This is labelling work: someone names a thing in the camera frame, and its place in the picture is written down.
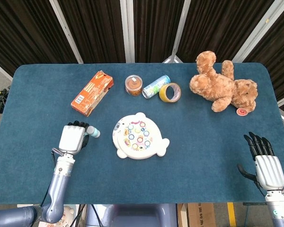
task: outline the yellow stripe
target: yellow stripe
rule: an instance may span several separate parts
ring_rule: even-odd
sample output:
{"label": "yellow stripe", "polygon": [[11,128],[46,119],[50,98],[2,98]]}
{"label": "yellow stripe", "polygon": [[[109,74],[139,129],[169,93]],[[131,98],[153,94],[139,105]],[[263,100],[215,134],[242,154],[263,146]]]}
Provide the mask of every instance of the yellow stripe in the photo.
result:
{"label": "yellow stripe", "polygon": [[237,224],[236,224],[235,210],[233,208],[233,203],[228,202],[227,208],[228,208],[229,224],[230,224],[231,227],[236,227]]}

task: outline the cardboard box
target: cardboard box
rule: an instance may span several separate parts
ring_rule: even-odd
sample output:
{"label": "cardboard box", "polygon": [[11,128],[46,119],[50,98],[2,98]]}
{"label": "cardboard box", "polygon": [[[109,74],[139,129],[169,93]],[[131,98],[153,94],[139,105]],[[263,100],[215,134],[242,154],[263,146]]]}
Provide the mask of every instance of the cardboard box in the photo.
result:
{"label": "cardboard box", "polygon": [[213,203],[177,205],[179,227],[216,227]]}
{"label": "cardboard box", "polygon": [[113,85],[114,80],[111,76],[103,71],[97,72],[72,101],[72,108],[88,117]]}

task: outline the robotic arm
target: robotic arm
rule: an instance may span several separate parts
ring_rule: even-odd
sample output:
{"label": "robotic arm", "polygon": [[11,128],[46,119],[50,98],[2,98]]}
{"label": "robotic arm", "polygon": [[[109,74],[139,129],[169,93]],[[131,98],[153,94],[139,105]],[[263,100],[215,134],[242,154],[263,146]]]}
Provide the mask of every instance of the robotic arm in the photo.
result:
{"label": "robotic arm", "polygon": [[257,175],[247,173],[239,164],[238,170],[245,178],[252,180],[260,191],[261,188],[267,191],[265,200],[273,224],[275,227],[284,227],[284,174],[281,163],[266,138],[260,138],[252,132],[249,135],[244,135],[244,138],[255,162]]}
{"label": "robotic arm", "polygon": [[73,156],[84,148],[89,136],[99,137],[100,132],[87,123],[75,121],[64,126],[59,149],[53,152],[60,155],[48,189],[51,203],[10,210],[0,210],[0,227],[31,227],[34,222],[57,223],[63,215],[64,196],[75,163]]}

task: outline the round red sticker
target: round red sticker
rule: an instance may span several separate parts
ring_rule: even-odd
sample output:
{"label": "round red sticker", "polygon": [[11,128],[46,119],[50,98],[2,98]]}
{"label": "round red sticker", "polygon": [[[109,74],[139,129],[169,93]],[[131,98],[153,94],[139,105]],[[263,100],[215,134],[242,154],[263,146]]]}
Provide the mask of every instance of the round red sticker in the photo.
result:
{"label": "round red sticker", "polygon": [[237,115],[239,116],[246,116],[248,113],[247,113],[247,110],[244,109],[244,108],[239,108],[237,109]]}

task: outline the tape roll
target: tape roll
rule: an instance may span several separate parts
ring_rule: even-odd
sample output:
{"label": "tape roll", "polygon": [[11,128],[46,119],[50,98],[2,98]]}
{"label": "tape roll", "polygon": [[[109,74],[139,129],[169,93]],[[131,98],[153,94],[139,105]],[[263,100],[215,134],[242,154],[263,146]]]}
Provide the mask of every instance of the tape roll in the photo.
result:
{"label": "tape roll", "polygon": [[[166,95],[166,90],[168,87],[171,87],[174,90],[174,96],[171,99],[167,98],[167,95]],[[176,83],[165,84],[160,88],[159,96],[163,102],[174,103],[178,101],[181,97],[181,88]]]}

